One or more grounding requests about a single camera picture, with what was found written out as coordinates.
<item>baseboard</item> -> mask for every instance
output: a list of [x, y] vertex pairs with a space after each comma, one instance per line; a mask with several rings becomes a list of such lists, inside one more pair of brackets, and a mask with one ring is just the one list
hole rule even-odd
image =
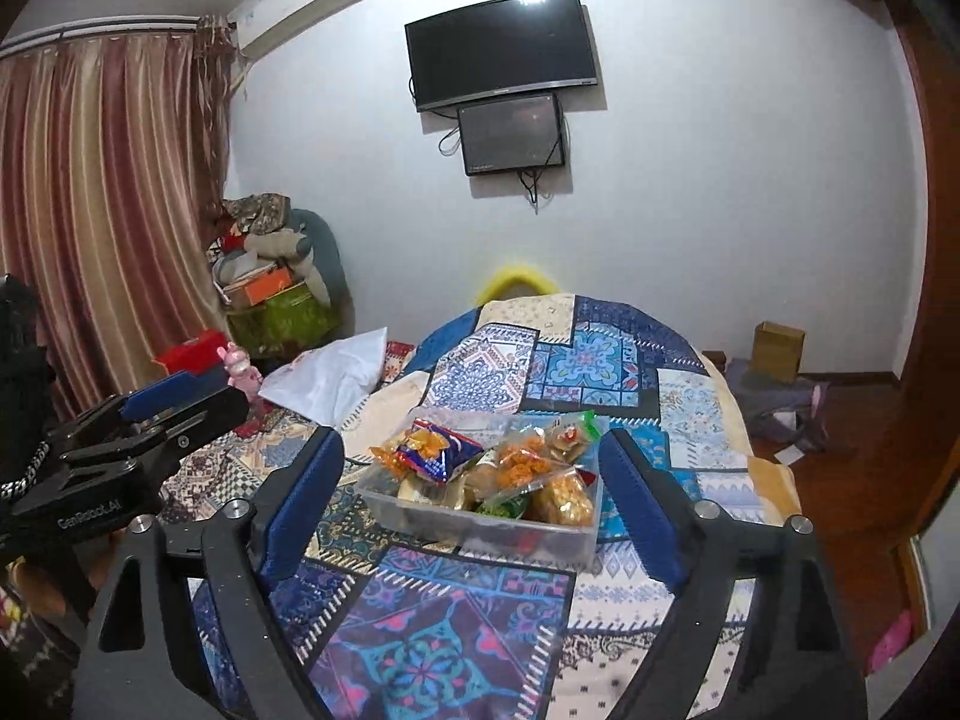
[[896, 378], [896, 373], [891, 370], [859, 370], [848, 373], [808, 373], [804, 371], [800, 376], [813, 381], [827, 382], [834, 386], [899, 386], [899, 378]]

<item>orange box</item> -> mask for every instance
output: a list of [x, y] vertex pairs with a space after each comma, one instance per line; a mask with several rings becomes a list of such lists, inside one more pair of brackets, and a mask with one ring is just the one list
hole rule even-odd
[[285, 290], [293, 284], [290, 278], [290, 271], [286, 268], [277, 268], [268, 274], [257, 276], [253, 281], [243, 285], [243, 293], [247, 296], [247, 303], [256, 306], [267, 298], [272, 298], [281, 290]]

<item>curtain rod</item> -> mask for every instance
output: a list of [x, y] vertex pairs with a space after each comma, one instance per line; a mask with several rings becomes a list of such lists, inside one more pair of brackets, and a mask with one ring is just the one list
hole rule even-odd
[[39, 46], [85, 35], [104, 35], [112, 32], [192, 32], [197, 28], [197, 16], [109, 16], [58, 23], [24, 32], [0, 43], [0, 59]]

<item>white cloth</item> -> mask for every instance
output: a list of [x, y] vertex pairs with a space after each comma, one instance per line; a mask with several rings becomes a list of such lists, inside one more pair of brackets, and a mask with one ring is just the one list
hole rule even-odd
[[260, 395], [319, 425], [337, 427], [373, 391], [386, 350], [386, 327], [333, 341], [272, 372]]

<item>pink object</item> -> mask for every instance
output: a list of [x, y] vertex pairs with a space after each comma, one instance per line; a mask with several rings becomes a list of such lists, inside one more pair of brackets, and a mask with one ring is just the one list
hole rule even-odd
[[868, 661], [869, 673], [880, 671], [897, 655], [903, 652], [910, 643], [910, 634], [913, 632], [913, 618], [909, 610], [904, 610], [894, 620], [894, 624], [887, 629], [882, 639], [877, 642]]
[[263, 376], [260, 375], [260, 371], [256, 369], [255, 365], [251, 365], [250, 356], [246, 349], [231, 341], [227, 344], [226, 349], [218, 346], [217, 355], [224, 361], [224, 367], [230, 374], [227, 384], [243, 391], [248, 402], [253, 403], [259, 400], [256, 394], [260, 391]]

